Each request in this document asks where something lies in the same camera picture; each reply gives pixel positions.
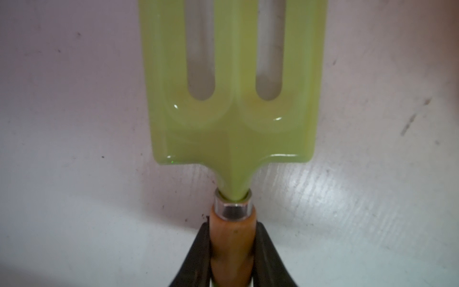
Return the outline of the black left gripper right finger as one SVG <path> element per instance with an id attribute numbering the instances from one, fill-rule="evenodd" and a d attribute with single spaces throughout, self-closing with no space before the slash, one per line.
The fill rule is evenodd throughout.
<path id="1" fill-rule="evenodd" d="M 252 277 L 255 287 L 297 287 L 261 222 L 256 227 Z"/>

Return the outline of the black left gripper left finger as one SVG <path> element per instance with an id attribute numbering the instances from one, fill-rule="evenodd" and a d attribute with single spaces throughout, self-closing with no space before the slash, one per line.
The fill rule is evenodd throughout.
<path id="1" fill-rule="evenodd" d="M 169 287 L 210 287 L 210 256 L 209 223 L 204 222 Z"/>

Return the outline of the green garden fork wooden handle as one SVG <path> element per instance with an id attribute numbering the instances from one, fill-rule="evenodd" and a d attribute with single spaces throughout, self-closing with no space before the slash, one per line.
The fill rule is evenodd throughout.
<path id="1" fill-rule="evenodd" d="M 209 223 L 210 286 L 253 285 L 257 212 L 253 174 L 269 163 L 301 163 L 314 153 L 322 77 L 326 1 L 287 1 L 282 87 L 256 89 L 257 1 L 215 1 L 215 89 L 188 89 L 184 1 L 139 1 L 143 67 L 153 156 L 165 165 L 215 172 Z"/>

